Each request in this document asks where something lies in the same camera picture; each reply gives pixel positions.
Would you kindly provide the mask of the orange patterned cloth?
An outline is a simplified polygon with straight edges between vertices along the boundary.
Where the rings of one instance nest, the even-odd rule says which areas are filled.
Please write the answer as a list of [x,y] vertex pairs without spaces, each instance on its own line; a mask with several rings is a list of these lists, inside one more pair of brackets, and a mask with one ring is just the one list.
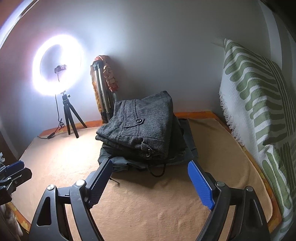
[[99,55],[106,63],[106,69],[104,70],[104,76],[107,77],[107,83],[109,86],[109,89],[115,93],[117,93],[119,87],[118,87],[118,81],[116,80],[113,70],[111,69],[111,66],[109,65],[109,57],[106,55]]

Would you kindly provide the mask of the silver folded tripod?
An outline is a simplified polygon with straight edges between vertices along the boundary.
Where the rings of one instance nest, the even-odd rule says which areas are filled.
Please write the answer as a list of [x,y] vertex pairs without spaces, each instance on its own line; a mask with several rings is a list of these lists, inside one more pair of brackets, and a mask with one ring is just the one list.
[[107,77],[104,76],[104,70],[107,63],[100,57],[90,66],[90,75],[95,93],[95,99],[103,123],[108,123],[113,117],[115,93],[108,86]]

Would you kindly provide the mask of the dark grey folded garment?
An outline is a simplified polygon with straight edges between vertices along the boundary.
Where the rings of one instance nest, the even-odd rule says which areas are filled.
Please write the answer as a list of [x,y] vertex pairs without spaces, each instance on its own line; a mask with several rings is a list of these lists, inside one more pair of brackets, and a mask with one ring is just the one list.
[[148,152],[146,157],[131,153],[127,154],[104,144],[100,150],[98,162],[101,164],[105,159],[112,161],[113,172],[135,169],[138,171],[149,171],[152,176],[161,177],[164,175],[167,166],[182,165],[190,161],[196,161],[198,159],[198,151],[189,120],[174,117],[169,152],[165,159],[153,156],[152,152]]

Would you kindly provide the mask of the phone holder clamp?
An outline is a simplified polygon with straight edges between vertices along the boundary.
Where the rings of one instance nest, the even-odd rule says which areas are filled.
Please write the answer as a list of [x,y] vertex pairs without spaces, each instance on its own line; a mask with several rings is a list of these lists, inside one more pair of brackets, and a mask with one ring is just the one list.
[[54,72],[57,75],[58,81],[60,81],[59,73],[66,70],[66,65],[58,65],[55,69]]

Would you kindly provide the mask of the green white striped pillow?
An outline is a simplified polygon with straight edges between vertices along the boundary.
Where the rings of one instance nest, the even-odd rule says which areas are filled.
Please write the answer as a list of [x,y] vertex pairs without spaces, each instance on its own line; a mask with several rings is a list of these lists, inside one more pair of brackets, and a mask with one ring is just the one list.
[[295,106],[274,61],[229,39],[224,50],[219,95],[225,120],[273,190],[282,220],[271,236],[283,240],[295,223]]

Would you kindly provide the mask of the grey houndstooth pants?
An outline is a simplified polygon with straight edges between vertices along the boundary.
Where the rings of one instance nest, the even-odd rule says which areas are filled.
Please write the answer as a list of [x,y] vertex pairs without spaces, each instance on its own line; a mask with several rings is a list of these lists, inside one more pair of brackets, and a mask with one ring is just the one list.
[[165,159],[169,152],[173,101],[167,91],[142,99],[117,101],[113,117],[96,132],[96,139],[127,154]]

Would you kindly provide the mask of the black mini tripod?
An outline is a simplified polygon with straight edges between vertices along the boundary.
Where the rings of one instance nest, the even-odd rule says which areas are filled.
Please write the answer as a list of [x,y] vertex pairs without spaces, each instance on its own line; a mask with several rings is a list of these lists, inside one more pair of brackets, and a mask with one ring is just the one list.
[[87,128],[87,126],[84,123],[84,121],[82,120],[82,118],[79,116],[79,114],[76,111],[76,109],[74,108],[74,106],[70,103],[70,101],[69,101],[70,95],[67,95],[66,94],[66,91],[63,91],[61,94],[62,94],[64,116],[65,116],[65,121],[66,121],[68,135],[71,134],[70,128],[72,128],[75,137],[76,138],[79,138],[78,130],[77,130],[76,125],[74,123],[72,113],[74,114],[74,116],[76,116],[76,118],[79,120],[79,122],[85,128]]

